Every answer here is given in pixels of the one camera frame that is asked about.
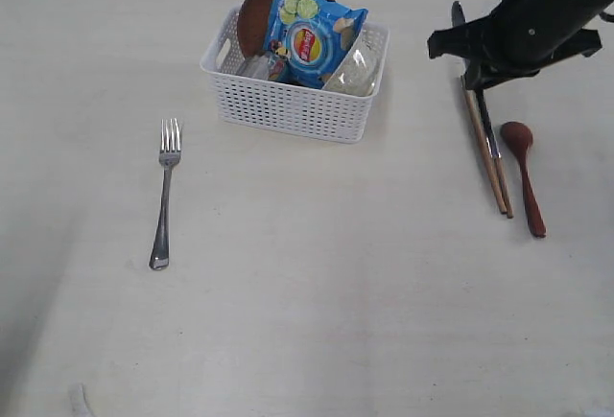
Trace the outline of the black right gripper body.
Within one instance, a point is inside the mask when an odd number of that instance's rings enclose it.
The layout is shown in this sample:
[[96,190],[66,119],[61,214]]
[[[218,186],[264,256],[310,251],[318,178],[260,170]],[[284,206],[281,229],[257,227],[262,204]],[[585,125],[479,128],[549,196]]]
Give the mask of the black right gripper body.
[[530,78],[574,56],[590,57],[602,47],[599,33],[586,24],[613,0],[502,0],[471,22],[455,18],[447,30],[427,40],[430,58],[443,55],[467,62],[469,90]]

